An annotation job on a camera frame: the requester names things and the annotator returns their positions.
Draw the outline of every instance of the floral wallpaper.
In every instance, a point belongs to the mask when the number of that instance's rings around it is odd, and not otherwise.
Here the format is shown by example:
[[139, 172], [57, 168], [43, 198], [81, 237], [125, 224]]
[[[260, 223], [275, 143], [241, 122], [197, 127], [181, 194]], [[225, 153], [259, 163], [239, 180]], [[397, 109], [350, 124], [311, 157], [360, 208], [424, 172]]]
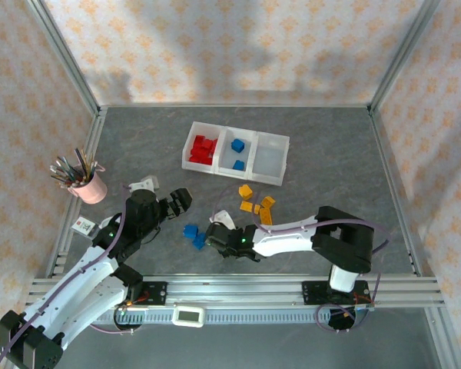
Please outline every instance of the floral wallpaper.
[[22, 311], [58, 234], [68, 195], [48, 166], [90, 124], [27, 2], [0, 1], [0, 318]]
[[100, 105], [366, 105], [423, 0], [46, 0]]
[[461, 346], [461, 0], [441, 1], [380, 111]]

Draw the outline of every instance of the pink cup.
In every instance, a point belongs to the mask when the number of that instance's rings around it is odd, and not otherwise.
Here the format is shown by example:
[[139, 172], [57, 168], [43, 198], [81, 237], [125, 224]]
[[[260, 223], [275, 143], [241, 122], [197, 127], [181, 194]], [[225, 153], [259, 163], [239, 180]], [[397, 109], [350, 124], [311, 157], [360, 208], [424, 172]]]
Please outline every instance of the pink cup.
[[108, 193], [108, 188], [102, 181], [101, 177], [99, 177], [98, 171], [105, 171], [105, 169], [98, 165], [96, 167], [94, 177], [89, 183], [82, 187], [69, 187], [68, 191], [74, 196], [81, 198], [85, 204], [97, 204], [99, 201], [105, 198], [106, 194]]

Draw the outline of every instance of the blue cube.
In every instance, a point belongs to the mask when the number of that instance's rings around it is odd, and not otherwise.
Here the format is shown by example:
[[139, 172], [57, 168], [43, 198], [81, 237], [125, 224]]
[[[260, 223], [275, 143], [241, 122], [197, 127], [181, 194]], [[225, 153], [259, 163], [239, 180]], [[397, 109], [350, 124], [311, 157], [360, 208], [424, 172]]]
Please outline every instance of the blue cube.
[[186, 238], [191, 238], [193, 240], [195, 237], [197, 237], [198, 226], [194, 224], [185, 225], [183, 234]]
[[195, 246], [198, 250], [201, 250], [203, 246], [205, 246], [205, 233], [200, 233], [194, 240], [193, 246]]
[[243, 171], [244, 170], [244, 162], [241, 160], [236, 160], [234, 163], [234, 166], [232, 167], [233, 169], [237, 171]]
[[244, 143], [241, 140], [238, 140], [237, 138], [232, 141], [230, 146], [234, 151], [237, 152], [242, 152], [244, 150]]

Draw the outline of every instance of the small white box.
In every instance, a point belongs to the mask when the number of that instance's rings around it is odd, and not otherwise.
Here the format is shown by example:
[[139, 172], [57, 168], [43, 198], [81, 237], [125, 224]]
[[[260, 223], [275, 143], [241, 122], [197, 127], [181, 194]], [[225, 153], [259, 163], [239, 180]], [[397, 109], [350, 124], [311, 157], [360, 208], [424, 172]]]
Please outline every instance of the small white box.
[[[218, 140], [212, 165], [189, 161], [197, 135]], [[235, 138], [244, 142], [244, 150], [241, 153], [231, 147], [231, 142]], [[281, 186], [287, 167], [289, 140], [287, 136], [194, 121], [184, 144], [182, 168]], [[232, 168], [236, 160], [244, 162], [243, 171]]]

